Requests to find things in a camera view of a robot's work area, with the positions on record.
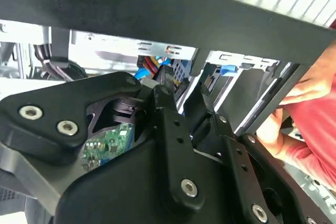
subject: screw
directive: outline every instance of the screw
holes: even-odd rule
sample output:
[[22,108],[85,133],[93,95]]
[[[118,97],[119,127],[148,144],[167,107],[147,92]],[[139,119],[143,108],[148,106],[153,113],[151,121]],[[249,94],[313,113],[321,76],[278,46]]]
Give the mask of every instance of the screw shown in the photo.
[[161,91],[162,91],[163,93],[165,93],[165,94],[169,94],[169,90],[168,90],[166,87],[161,86],[160,89],[161,89]]
[[255,143],[255,142],[256,142],[255,138],[254,138],[253,136],[251,136],[251,135],[248,135],[247,138],[248,138],[252,143]]
[[78,132],[78,126],[72,121],[61,121],[57,124],[59,133],[67,136],[73,136]]
[[223,122],[223,123],[226,123],[227,120],[225,117],[223,117],[222,115],[219,116],[219,119]]
[[19,109],[19,114],[25,119],[36,120],[43,116],[43,111],[39,107],[28,105]]
[[261,206],[253,204],[252,205],[252,212],[260,222],[262,222],[262,223],[267,222],[267,215],[266,215],[265,211],[262,209]]
[[130,84],[132,84],[132,85],[135,85],[135,81],[134,81],[134,79],[133,78],[131,78],[131,77],[127,77],[126,78],[126,81],[128,82],[128,83],[130,83]]
[[317,224],[316,221],[314,221],[312,218],[308,217],[307,221],[309,224]]
[[185,178],[181,182],[182,191],[187,194],[187,196],[195,198],[197,196],[198,190],[197,186],[190,179]]

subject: yellow wire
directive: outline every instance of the yellow wire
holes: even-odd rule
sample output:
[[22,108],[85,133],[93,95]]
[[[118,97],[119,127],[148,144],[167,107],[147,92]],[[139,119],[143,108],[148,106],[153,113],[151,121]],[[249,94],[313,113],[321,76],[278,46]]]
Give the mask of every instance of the yellow wire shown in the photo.
[[160,67],[160,64],[159,64],[158,61],[155,59],[155,57],[154,57],[154,56],[151,56],[150,58],[151,58],[152,62],[156,65],[156,67],[159,68],[159,67]]

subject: black plastic panel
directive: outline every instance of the black plastic panel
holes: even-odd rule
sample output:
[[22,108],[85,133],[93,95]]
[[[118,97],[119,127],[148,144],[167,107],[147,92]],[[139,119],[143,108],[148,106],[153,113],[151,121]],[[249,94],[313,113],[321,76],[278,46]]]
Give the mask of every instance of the black plastic panel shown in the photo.
[[0,6],[5,20],[305,65],[336,38],[335,31],[234,0],[0,0]]

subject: blue wire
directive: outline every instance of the blue wire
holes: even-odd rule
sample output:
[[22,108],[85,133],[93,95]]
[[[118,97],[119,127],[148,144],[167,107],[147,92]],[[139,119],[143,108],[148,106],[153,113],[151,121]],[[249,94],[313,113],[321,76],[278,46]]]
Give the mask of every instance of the blue wire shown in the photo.
[[[166,59],[163,63],[161,63],[161,65],[168,65],[168,64],[170,64],[171,61],[172,61],[171,59]],[[138,71],[135,73],[134,77],[139,80],[139,79],[141,79],[145,76],[148,76],[150,74],[151,73],[147,69],[139,68]]]

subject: red shirt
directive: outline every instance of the red shirt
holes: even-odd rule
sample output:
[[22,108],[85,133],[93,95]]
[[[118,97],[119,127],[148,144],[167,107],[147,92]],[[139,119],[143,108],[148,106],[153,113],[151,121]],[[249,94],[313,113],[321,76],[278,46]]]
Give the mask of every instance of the red shirt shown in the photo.
[[328,95],[286,110],[305,140],[287,150],[286,162],[336,189],[336,75]]

